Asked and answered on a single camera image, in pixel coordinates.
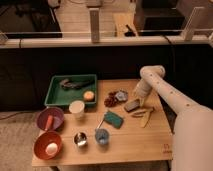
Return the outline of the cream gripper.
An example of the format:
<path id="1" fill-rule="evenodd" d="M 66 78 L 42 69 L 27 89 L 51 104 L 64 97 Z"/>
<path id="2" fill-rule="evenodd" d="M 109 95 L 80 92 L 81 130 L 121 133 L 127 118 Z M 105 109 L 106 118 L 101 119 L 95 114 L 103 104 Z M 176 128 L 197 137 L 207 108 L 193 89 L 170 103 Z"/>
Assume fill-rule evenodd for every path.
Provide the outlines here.
<path id="1" fill-rule="evenodd" d="M 135 88 L 134 95 L 139 99 L 140 105 L 143 106 L 147 98 L 147 91 L 142 88 Z"/>

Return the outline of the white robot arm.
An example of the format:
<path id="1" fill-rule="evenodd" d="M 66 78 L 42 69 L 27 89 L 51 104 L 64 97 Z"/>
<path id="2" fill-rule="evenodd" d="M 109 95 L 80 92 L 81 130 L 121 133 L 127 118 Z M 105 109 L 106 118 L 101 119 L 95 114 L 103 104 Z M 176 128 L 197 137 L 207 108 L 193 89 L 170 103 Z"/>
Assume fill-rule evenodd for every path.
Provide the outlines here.
<path id="1" fill-rule="evenodd" d="M 213 171 L 213 110 L 167 83 L 162 65 L 144 66 L 134 93 L 147 97 L 154 89 L 176 113 L 171 171 Z"/>

